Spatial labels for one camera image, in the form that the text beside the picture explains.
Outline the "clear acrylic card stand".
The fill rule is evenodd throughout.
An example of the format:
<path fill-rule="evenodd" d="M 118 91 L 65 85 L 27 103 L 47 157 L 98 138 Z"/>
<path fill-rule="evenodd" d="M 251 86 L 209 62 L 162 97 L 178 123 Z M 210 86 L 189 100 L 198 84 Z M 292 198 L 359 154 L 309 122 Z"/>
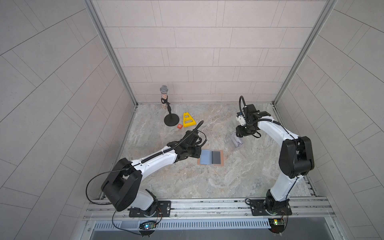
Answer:
<path fill-rule="evenodd" d="M 242 141 L 242 139 L 241 139 L 240 137 L 237 136 L 237 132 L 233 132 L 233 133 L 231 133 L 231 135 L 230 135 L 230 140 L 231 140 L 231 142 L 234 144 L 234 147 L 235 147 L 236 149 L 242 147 L 243 144 L 244 144 L 243 141 Z"/>

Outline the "black VIP credit card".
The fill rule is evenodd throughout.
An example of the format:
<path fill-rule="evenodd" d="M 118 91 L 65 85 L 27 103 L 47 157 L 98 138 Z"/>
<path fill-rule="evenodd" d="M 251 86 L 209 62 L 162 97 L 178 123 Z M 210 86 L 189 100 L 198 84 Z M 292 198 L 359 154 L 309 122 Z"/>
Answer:
<path fill-rule="evenodd" d="M 213 165 L 221 165 L 222 164 L 222 158 L 221 158 L 221 152 L 220 151 L 212 151 L 212 164 Z"/>

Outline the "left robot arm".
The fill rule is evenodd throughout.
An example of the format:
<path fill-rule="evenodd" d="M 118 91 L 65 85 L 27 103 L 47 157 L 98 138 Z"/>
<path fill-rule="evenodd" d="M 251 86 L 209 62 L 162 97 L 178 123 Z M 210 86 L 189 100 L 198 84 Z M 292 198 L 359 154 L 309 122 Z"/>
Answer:
<path fill-rule="evenodd" d="M 133 161 L 120 159 L 103 182 L 101 190 L 117 212 L 133 208 L 151 216 L 158 208 L 158 199 L 149 190 L 140 191 L 142 180 L 189 157 L 200 158 L 206 141 L 194 129 L 187 131 L 181 140 L 168 143 L 150 156 Z"/>

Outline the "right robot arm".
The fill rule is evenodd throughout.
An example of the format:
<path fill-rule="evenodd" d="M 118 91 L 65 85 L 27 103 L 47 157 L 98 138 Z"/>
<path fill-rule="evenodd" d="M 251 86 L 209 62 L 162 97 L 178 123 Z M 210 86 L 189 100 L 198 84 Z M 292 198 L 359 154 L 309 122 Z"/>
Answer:
<path fill-rule="evenodd" d="M 314 169 L 313 148 L 310 138 L 300 137 L 288 131 L 268 112 L 259 111 L 253 104 L 244 105 L 240 99 L 236 127 L 238 138 L 253 136 L 260 138 L 259 130 L 264 131 L 281 147 L 279 156 L 280 174 L 274 186 L 267 191 L 264 208 L 270 215 L 284 212 L 288 207 L 289 194 L 296 182 Z"/>

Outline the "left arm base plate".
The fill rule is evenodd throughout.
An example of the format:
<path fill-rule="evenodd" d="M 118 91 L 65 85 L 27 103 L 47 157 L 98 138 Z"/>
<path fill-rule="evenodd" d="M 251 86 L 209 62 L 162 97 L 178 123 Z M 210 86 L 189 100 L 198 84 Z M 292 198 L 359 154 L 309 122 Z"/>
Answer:
<path fill-rule="evenodd" d="M 155 201 L 147 210 L 139 208 L 131 208 L 129 212 L 130 218 L 154 218 L 169 217 L 171 211 L 171 201 Z"/>

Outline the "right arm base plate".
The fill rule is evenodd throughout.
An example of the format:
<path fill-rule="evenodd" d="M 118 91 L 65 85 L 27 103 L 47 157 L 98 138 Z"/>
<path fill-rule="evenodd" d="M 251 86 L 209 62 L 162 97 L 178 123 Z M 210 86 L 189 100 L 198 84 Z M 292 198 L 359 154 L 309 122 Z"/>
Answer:
<path fill-rule="evenodd" d="M 292 215 L 289 200 L 277 202 L 273 198 L 266 200 L 246 199 L 246 204 L 250 206 L 253 216 Z"/>

